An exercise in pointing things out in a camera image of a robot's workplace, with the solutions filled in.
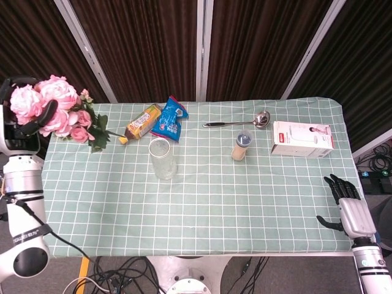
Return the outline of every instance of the white grid pattern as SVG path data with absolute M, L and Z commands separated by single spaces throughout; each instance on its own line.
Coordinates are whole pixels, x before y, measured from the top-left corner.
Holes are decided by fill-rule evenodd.
M 122 133 L 145 104 L 100 104 L 108 128 Z M 48 223 L 89 255 L 178 255 L 350 250 L 343 234 L 315 216 L 339 219 L 323 176 L 359 187 L 341 106 L 323 98 L 184 103 L 174 143 L 178 172 L 158 180 L 149 164 L 151 135 L 121 145 L 112 138 L 101 153 L 52 138 L 43 168 Z M 204 129 L 209 121 L 250 121 L 267 109 L 275 120 L 330 124 L 336 150 L 323 159 L 271 156 L 272 123 L 245 126 L 254 143 L 241 162 L 231 151 L 231 126 Z M 46 237 L 55 256 L 78 252 Z

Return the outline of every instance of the metal spoon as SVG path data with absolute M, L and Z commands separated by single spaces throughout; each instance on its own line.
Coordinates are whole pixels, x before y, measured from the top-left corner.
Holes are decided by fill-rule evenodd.
M 204 124 L 203 127 L 225 127 L 232 126 L 235 124 L 254 124 L 256 128 L 262 129 L 270 123 L 270 113 L 268 111 L 260 112 L 253 121 L 241 121 L 241 122 L 209 122 Z

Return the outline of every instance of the product box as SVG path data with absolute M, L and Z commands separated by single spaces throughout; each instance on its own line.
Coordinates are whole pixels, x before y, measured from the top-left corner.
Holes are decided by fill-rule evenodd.
M 271 154 L 324 157 L 333 150 L 331 127 L 275 121 Z

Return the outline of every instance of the brown curtain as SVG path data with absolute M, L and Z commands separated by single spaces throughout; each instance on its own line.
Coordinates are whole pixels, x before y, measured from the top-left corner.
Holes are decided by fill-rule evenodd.
M 207 101 L 279 99 L 330 0 L 215 0 Z
M 392 1 L 348 0 L 290 98 L 343 106 L 352 151 L 392 129 Z
M 78 91 L 108 102 L 53 1 L 0 1 L 0 83 L 14 75 L 65 76 Z M 48 138 L 41 137 L 44 158 Z
M 197 0 L 71 0 L 119 102 L 195 100 Z

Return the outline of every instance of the flower bouquet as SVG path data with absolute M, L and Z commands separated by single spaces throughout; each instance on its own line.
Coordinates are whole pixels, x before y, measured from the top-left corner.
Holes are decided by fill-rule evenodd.
M 54 133 L 64 140 L 88 141 L 93 153 L 106 148 L 109 134 L 117 135 L 106 129 L 107 115 L 95 114 L 89 92 L 84 89 L 78 95 L 65 77 L 51 75 L 34 86 L 17 87 L 11 95 L 10 109 L 18 124 L 25 125 L 36 119 L 51 100 L 57 100 L 58 107 L 52 119 L 39 129 L 44 137 Z

